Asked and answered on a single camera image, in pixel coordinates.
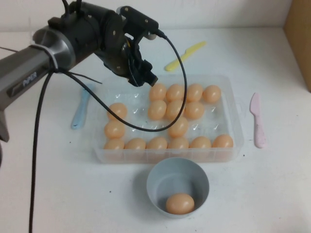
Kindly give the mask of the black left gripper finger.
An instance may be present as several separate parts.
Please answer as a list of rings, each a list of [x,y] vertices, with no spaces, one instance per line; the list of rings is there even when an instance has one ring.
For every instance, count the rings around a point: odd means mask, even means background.
[[[135,87],[143,86],[143,81],[140,73],[141,63],[142,63],[141,59],[137,59],[135,57],[128,58],[128,70],[129,70],[128,82]]]
[[[153,66],[146,60],[140,61],[138,66],[138,85],[143,86],[147,83],[153,87],[158,81],[158,77],[152,72]]]

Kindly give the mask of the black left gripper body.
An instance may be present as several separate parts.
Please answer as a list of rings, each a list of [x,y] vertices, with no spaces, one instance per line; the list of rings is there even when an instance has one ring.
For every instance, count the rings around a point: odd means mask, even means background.
[[[101,27],[102,42],[96,55],[115,75],[128,78],[128,58],[123,50],[126,38],[122,17],[113,11],[108,11],[101,20]]]

